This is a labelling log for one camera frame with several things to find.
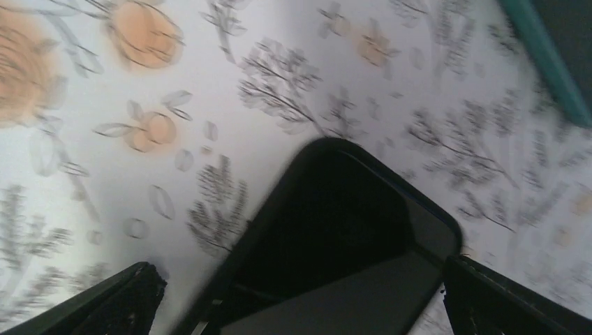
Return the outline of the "black smartphone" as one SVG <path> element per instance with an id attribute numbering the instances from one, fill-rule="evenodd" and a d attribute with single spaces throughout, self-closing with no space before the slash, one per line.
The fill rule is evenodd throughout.
<path id="1" fill-rule="evenodd" d="M 319 138 L 172 331 L 407 334 L 462 244 L 450 214 L 368 151 Z"/>

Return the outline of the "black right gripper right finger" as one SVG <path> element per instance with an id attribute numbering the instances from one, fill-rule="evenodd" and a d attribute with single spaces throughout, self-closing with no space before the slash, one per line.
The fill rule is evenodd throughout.
<path id="1" fill-rule="evenodd" d="M 454 334 L 590 334 L 591 320 L 467 258 L 443 268 Z"/>

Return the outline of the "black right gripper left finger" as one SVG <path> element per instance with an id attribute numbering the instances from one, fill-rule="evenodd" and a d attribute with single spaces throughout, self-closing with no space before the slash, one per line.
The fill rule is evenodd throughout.
<path id="1" fill-rule="evenodd" d="M 147 335 L 167 284 L 155 265 L 136 262 L 2 333 Z"/>

